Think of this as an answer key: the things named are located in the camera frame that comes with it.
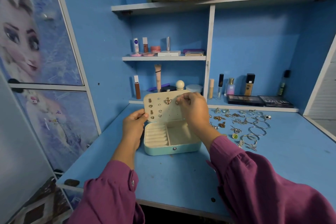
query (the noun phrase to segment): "elsa picture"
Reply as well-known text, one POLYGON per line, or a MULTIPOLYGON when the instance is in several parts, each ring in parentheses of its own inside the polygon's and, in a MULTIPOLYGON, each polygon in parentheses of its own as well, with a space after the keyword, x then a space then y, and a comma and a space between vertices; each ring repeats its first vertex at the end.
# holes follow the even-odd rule
MULTIPOLYGON (((81 85, 59 9, 55 0, 0 0, 0 68, 8 79, 81 85), (48 21, 41 16, 46 11, 53 14, 48 21)), ((16 95, 53 169, 66 171, 98 137, 86 93, 25 89, 16 95)))

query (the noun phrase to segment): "purple shirt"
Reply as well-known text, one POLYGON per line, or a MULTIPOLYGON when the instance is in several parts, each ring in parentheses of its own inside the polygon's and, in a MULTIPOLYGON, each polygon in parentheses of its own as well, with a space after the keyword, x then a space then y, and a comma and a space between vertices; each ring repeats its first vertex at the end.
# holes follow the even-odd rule
MULTIPOLYGON (((225 136, 210 147, 209 165, 216 171, 218 192, 237 224, 335 224, 336 213, 317 190, 278 175, 263 156, 244 151, 225 136)), ((138 176, 126 164, 110 161, 84 193, 68 224, 143 224, 135 201, 138 176)))

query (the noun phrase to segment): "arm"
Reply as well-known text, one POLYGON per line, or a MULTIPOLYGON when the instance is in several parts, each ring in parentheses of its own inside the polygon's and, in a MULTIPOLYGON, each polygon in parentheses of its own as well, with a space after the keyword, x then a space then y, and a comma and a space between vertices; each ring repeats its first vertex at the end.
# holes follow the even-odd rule
POLYGON ((83 198, 68 224, 144 224, 145 216, 135 201, 138 176, 134 155, 148 114, 139 110, 123 121, 123 137, 111 161, 97 179, 84 184, 83 198))
POLYGON ((336 213, 321 193, 284 179, 266 158, 245 152, 213 129, 200 94, 185 93, 177 101, 209 151, 218 192, 236 223, 336 223, 336 213))

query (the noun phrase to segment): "blue desk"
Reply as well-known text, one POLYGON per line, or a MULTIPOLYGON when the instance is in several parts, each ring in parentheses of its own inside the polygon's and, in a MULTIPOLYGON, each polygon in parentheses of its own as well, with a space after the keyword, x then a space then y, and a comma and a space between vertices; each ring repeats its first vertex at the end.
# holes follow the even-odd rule
MULTIPOLYGON (((57 185, 83 191, 87 179, 98 177, 120 142, 122 120, 139 108, 138 104, 129 104, 57 181, 57 185), (80 184, 76 188, 65 186, 66 179, 79 180, 80 184)), ((216 115, 212 109, 209 113, 213 117, 216 115)), ((266 136, 260 137, 257 153, 269 159, 281 176, 320 191, 336 209, 335 142, 297 113, 267 114, 272 115, 271 128, 266 130, 266 136)), ((218 123, 213 118, 210 120, 213 124, 218 123)), ((231 124, 231 118, 227 118, 226 128, 219 131, 230 136, 231 124)), ((240 135, 247 134, 251 126, 234 125, 242 129, 240 135)), ((199 152, 162 156, 147 155, 141 145, 135 156, 135 170, 139 176, 138 201, 143 205, 229 221, 229 214, 217 194, 216 174, 205 162, 207 159, 209 155, 204 145, 199 152)))

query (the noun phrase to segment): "teal jewelry box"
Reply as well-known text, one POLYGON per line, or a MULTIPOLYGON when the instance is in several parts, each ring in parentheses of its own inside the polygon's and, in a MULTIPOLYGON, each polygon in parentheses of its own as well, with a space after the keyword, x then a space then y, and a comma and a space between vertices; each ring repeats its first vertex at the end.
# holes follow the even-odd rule
POLYGON ((202 142, 182 117, 177 97, 188 90, 151 93, 143 98, 149 124, 145 127, 145 152, 165 155, 198 151, 202 142))

